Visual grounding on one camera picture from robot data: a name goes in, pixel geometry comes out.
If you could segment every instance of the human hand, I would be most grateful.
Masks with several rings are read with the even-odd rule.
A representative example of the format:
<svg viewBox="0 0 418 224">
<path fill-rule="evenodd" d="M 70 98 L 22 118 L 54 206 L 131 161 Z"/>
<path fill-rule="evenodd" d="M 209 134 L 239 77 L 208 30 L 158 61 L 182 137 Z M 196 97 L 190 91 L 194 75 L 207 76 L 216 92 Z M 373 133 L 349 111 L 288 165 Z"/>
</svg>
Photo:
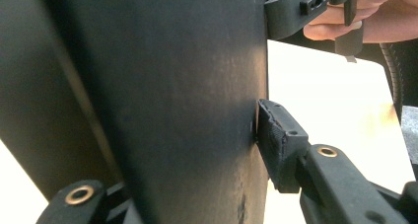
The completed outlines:
<svg viewBox="0 0 418 224">
<path fill-rule="evenodd" d="M 387 0 L 357 0 L 357 14 L 351 26 L 344 25 L 343 5 L 328 5 L 327 10 L 304 27 L 304 34 L 313 40 L 336 39 L 351 30 L 360 29 L 362 20 L 377 12 Z"/>
</svg>

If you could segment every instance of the black device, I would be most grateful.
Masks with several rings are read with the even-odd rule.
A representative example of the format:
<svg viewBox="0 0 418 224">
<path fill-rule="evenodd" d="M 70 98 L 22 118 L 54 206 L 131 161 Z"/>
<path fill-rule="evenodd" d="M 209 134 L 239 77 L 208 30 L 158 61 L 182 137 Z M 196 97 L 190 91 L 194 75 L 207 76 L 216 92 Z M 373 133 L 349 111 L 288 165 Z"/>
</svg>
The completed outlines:
<svg viewBox="0 0 418 224">
<path fill-rule="evenodd" d="M 96 164 L 96 159 L 91 160 L 91 166 L 79 164 L 64 152 L 66 156 L 58 160 L 67 161 L 71 165 L 67 169 L 55 173 L 40 169 L 37 171 L 44 172 L 43 176 L 36 172 L 29 175 L 38 178 L 35 183 L 45 193 L 51 188 L 44 186 L 57 180 L 68 183 L 81 175 L 96 176 L 95 170 L 86 169 L 97 166 L 104 178 L 119 170 L 126 187 L 123 195 L 122 186 L 105 191 L 108 186 L 97 181 L 75 183 L 50 198 L 39 223 L 64 223 L 66 217 L 71 222 L 74 219 L 68 210 L 79 215 L 79 223 L 259 223 L 267 174 L 254 137 L 257 100 L 267 97 L 265 2 L 23 1 L 37 3 L 44 22 L 32 26 L 31 30 L 39 30 L 32 35 L 20 35 L 28 30 L 25 23 L 21 29 L 14 26 L 17 37 L 6 38 L 13 47 L 5 51 L 6 63 L 2 64 L 7 70 L 1 74 L 4 100 L 0 114 L 7 126 L 1 127 L 0 136 L 14 154 L 28 147 L 27 151 L 38 151 L 43 144 L 46 151 L 38 153 L 42 157 L 57 157 L 47 151 L 68 149 L 62 142 L 67 136 L 57 136 L 62 130 L 48 130 L 51 118 L 45 117 L 48 113 L 44 110 L 49 97 L 39 98 L 47 86 L 53 89 L 55 85 L 34 87 L 30 83 L 37 78 L 28 73 L 49 66 L 49 59 L 54 59 L 64 69 L 104 156 L 117 165 L 109 169 L 103 161 Z M 41 61 L 37 57 L 25 61 L 16 53 L 36 48 L 20 45 L 32 36 L 37 37 L 32 44 L 42 39 L 42 45 L 30 54 L 41 52 Z M 45 50 L 46 45 L 53 50 Z M 14 67 L 20 65 L 36 67 Z M 50 76 L 50 71 L 44 71 L 47 73 L 39 75 Z M 14 83 L 24 76 L 28 80 Z M 57 105 L 54 100 L 48 104 L 49 112 L 55 110 L 65 118 L 68 104 Z M 27 108 L 20 111 L 23 105 Z M 71 121 L 65 128 L 74 124 L 80 125 Z M 85 141 L 85 136 L 75 137 Z M 89 146 L 93 146 L 91 142 L 81 147 Z M 96 150 L 84 151 L 78 155 L 86 156 L 87 161 L 98 154 Z M 24 168 L 36 170 L 33 160 L 27 158 L 20 159 Z M 292 188 L 298 183 L 290 182 Z M 58 211 L 49 212 L 50 208 Z"/>
<path fill-rule="evenodd" d="M 343 151 L 311 145 L 308 135 L 277 103 L 260 100 L 257 145 L 276 189 L 301 191 L 308 224 L 417 223 L 418 183 L 402 194 L 368 182 Z M 98 181 L 81 181 L 58 193 L 38 220 L 43 223 L 142 224 L 123 190 L 105 190 Z"/>
<path fill-rule="evenodd" d="M 344 24 L 350 26 L 356 16 L 357 0 L 267 0 L 265 13 L 268 37 L 288 37 L 323 13 L 327 4 L 344 5 Z M 335 52 L 344 56 L 356 55 L 363 47 L 363 27 L 338 37 Z"/>
</svg>

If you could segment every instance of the black plastic part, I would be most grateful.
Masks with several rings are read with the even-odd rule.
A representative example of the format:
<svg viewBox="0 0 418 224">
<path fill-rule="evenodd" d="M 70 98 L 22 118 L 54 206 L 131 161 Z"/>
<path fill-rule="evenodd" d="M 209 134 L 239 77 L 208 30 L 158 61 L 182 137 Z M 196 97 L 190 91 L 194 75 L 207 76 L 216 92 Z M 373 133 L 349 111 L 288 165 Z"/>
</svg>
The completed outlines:
<svg viewBox="0 0 418 224">
<path fill-rule="evenodd" d="M 329 0 L 267 0 L 265 14 L 268 37 L 288 37 L 326 10 Z"/>
<path fill-rule="evenodd" d="M 343 56 L 356 55 L 363 48 L 363 29 L 352 30 L 348 34 L 335 39 L 335 53 Z"/>
<path fill-rule="evenodd" d="M 126 212 L 125 219 L 123 220 L 123 224 L 143 224 L 144 222 L 141 220 L 138 212 L 135 209 L 135 206 L 131 204 Z"/>
<path fill-rule="evenodd" d="M 66 196 L 75 188 L 89 186 L 94 189 L 93 196 L 83 203 L 70 205 Z M 103 209 L 105 189 L 98 181 L 80 181 L 62 189 L 48 204 L 36 224 L 92 224 L 105 223 L 106 212 Z"/>
<path fill-rule="evenodd" d="M 371 183 L 373 187 L 381 194 L 381 196 L 386 200 L 390 206 L 393 208 L 396 207 L 396 204 L 399 202 L 400 195 L 399 193 L 396 193 L 390 189 L 387 189 L 385 187 L 381 187 L 377 184 Z"/>
<path fill-rule="evenodd" d="M 409 223 L 418 223 L 418 183 L 407 183 L 396 205 Z"/>
<path fill-rule="evenodd" d="M 132 203 L 132 199 L 127 195 L 123 183 L 108 188 L 104 203 L 107 211 L 106 224 L 122 223 Z"/>
<path fill-rule="evenodd" d="M 296 162 L 307 153 L 308 135 L 283 106 L 267 100 L 258 104 L 257 145 L 268 175 L 280 192 L 297 193 Z"/>
<path fill-rule="evenodd" d="M 265 0 L 46 0 L 144 223 L 262 223 Z"/>
<path fill-rule="evenodd" d="M 344 24 L 350 26 L 357 13 L 357 0 L 344 1 Z M 364 23 L 360 29 L 352 30 L 348 34 L 335 39 L 335 53 L 343 56 L 352 56 L 363 49 Z"/>
<path fill-rule="evenodd" d="M 322 144 L 311 146 L 305 169 L 322 205 L 316 206 L 317 202 L 302 195 L 307 223 L 407 223 L 341 150 Z"/>
</svg>

